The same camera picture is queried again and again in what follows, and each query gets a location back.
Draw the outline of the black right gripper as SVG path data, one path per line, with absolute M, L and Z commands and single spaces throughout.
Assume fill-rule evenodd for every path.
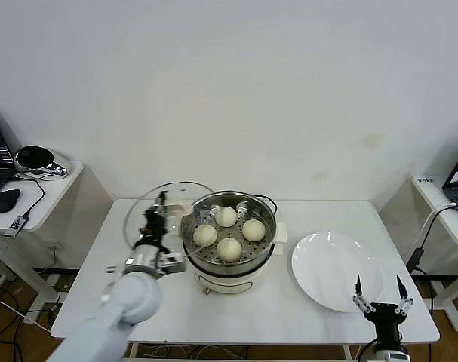
M 398 305 L 387 303 L 369 303 L 363 296 L 360 275 L 357 276 L 355 294 L 352 301 L 362 313 L 366 313 L 366 319 L 374 324 L 376 338 L 379 342 L 399 342 L 399 325 L 406 320 L 407 312 L 413 305 L 413 298 L 408 296 L 407 288 L 396 276 L 400 302 Z

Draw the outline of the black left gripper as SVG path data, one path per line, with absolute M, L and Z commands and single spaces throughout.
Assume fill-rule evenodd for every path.
M 164 211 L 167 191 L 163 190 L 156 198 L 156 210 L 145 211 L 146 225 L 140 229 L 140 244 L 162 245 L 163 237 L 167 234 L 165 217 L 158 211 Z

